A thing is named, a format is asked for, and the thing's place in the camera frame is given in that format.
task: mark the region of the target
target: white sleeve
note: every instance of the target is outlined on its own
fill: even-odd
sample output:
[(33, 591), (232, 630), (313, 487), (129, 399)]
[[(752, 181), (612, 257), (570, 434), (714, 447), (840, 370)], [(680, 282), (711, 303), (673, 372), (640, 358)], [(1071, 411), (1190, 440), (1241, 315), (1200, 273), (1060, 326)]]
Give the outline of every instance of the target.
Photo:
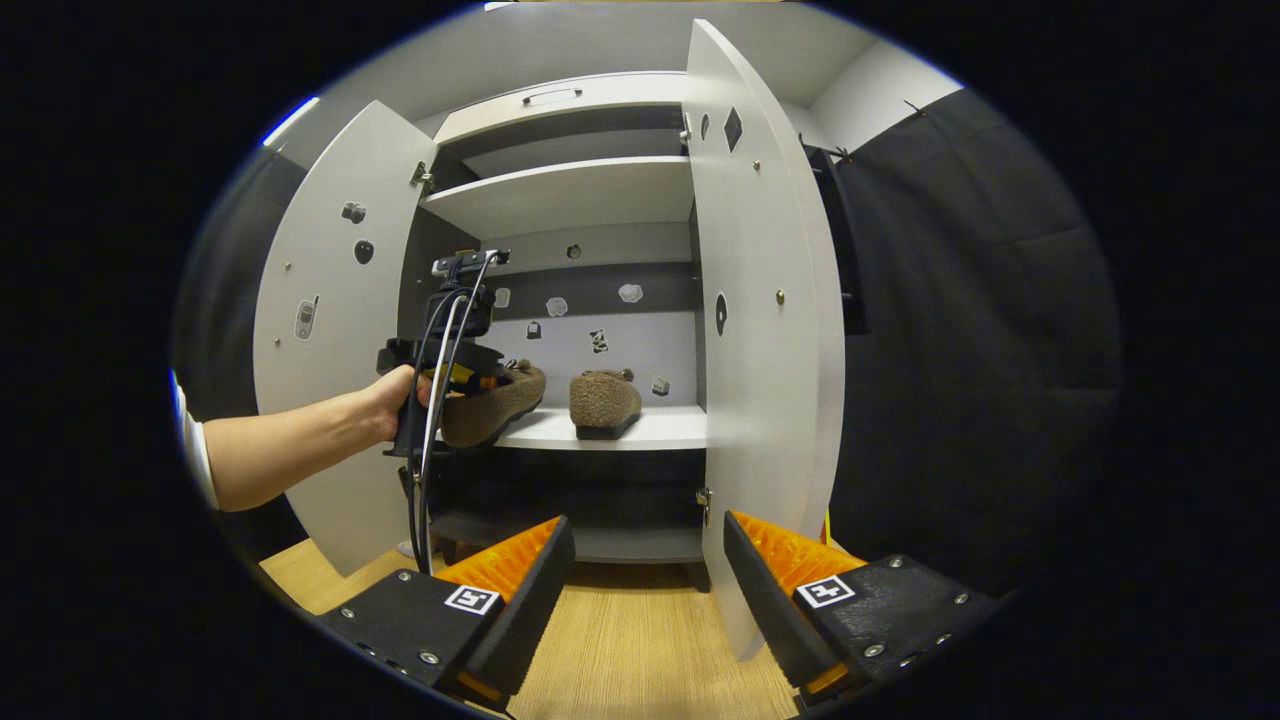
[(218, 510), (218, 495), (214, 492), (214, 473), (209, 468), (209, 451), (205, 448), (205, 427), (187, 413), (187, 396), (178, 384), (178, 377), (170, 372), (173, 397), (177, 405), (178, 427), (182, 433), (182, 447), (187, 457), (187, 469), (200, 486), (200, 492), (210, 507)]

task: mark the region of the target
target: drawer handle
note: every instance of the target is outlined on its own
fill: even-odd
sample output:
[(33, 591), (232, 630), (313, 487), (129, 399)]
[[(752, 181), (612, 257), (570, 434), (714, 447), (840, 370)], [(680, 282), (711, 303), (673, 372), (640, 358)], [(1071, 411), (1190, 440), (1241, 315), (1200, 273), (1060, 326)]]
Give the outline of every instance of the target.
[(538, 97), (539, 95), (549, 95), (552, 92), (564, 92), (566, 90), (572, 90), (573, 95), (582, 95), (582, 88), (581, 87), (558, 87), (556, 90), (544, 90), (541, 92), (535, 92), (535, 94), (530, 95), (529, 97), (525, 97), (524, 104), (529, 105), (530, 100), (532, 100), (534, 97)]

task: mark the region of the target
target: shoe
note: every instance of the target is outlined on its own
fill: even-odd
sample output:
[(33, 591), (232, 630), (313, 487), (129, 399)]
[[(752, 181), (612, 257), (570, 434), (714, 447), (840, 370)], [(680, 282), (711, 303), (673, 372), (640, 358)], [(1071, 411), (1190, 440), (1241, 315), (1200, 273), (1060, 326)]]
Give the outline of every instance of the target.
[(511, 363), (498, 377), (498, 387), (449, 397), (440, 416), (440, 436), (449, 447), (486, 447), (507, 425), (538, 407), (547, 391), (547, 375), (529, 360)]
[(568, 418), (581, 439), (618, 439), (640, 419), (631, 370), (588, 370), (568, 383)]

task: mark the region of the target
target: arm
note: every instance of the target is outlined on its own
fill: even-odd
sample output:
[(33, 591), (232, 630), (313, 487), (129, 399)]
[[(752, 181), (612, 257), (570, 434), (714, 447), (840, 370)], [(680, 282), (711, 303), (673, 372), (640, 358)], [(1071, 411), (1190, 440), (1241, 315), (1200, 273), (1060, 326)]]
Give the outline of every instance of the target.
[[(297, 410), (205, 423), (218, 507), (257, 507), (320, 470), (393, 441), (412, 377), (413, 368), (401, 365), (364, 389)], [(420, 401), (429, 386), (419, 379)]]

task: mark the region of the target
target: ceiling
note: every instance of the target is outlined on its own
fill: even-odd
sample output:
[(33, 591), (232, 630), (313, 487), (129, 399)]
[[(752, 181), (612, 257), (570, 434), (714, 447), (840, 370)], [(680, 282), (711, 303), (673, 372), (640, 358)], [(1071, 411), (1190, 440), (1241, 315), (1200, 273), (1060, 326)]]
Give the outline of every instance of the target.
[(283, 137), (305, 167), (370, 100), (411, 122), (567, 77), (684, 70), (694, 18), (710, 20), (778, 100), (808, 108), (876, 37), (797, 3), (512, 3), (472, 8), (371, 59)]

